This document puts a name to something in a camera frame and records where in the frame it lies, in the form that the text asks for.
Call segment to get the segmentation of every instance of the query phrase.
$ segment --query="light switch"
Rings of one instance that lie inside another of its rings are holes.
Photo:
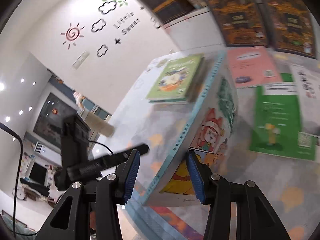
[[[74,62],[74,64],[72,65],[73,68],[78,69],[80,67],[80,65],[84,62],[84,60],[90,55],[90,53],[88,51],[84,51],[81,56],[76,60],[76,62]]]

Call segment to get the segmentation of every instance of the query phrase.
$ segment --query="qr code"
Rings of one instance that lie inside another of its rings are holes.
[[[301,147],[311,147],[311,136],[305,133],[298,133],[298,145]]]
[[[264,76],[265,77],[275,77],[275,74],[274,74],[273,70],[265,70]]]

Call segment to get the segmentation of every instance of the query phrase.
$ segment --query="television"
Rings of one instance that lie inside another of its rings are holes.
[[[44,102],[33,131],[49,143],[61,148],[60,136],[63,119],[76,112],[77,110],[50,93]]]
[[[29,178],[41,185],[44,185],[46,176],[47,176],[47,168],[35,162],[31,169]]]

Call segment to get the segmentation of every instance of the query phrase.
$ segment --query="air conditioner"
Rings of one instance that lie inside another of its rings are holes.
[[[49,160],[53,164],[62,167],[61,155],[53,151],[52,149],[44,146],[41,142],[37,142],[34,151],[41,155],[44,159]]]

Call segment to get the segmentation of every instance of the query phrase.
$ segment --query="blue gripper pad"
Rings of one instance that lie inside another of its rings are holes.
[[[124,183],[124,201],[125,201],[125,203],[127,203],[127,201],[131,198],[133,187],[136,182],[139,166],[140,166],[140,153],[137,152],[137,154],[134,157],[134,160],[132,162],[127,179],[125,180],[125,183]]]
[[[200,173],[198,171],[198,168],[196,166],[195,161],[193,160],[191,154],[188,154],[188,162],[187,162],[187,168],[190,174],[190,178],[192,181],[193,188],[196,193],[197,199],[200,200],[201,204],[203,203],[205,196],[204,196],[204,182],[202,181],[202,178],[200,176]]]

